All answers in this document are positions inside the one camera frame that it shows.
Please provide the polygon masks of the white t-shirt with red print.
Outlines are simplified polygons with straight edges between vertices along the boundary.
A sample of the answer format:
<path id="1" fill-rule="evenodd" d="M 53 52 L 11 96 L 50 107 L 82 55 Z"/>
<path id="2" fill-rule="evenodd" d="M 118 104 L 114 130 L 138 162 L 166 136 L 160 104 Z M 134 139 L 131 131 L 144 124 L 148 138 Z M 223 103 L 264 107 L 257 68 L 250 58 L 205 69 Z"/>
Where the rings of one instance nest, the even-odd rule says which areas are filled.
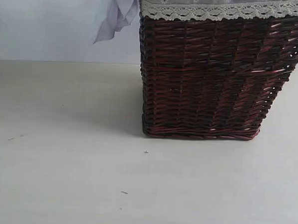
<path id="1" fill-rule="evenodd" d="M 91 43 L 108 41 L 116 32 L 131 25 L 139 14 L 139 0 L 101 0 L 95 16 Z"/>

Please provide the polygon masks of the dark brown wicker basket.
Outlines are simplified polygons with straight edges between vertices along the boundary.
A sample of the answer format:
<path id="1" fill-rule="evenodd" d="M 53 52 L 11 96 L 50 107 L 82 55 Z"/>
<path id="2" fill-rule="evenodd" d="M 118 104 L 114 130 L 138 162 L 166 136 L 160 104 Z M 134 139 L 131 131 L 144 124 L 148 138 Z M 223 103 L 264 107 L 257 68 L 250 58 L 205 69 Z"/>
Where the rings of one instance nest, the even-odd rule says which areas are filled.
<path id="1" fill-rule="evenodd" d="M 143 132 L 251 140 L 298 63 L 298 16 L 140 19 Z"/>

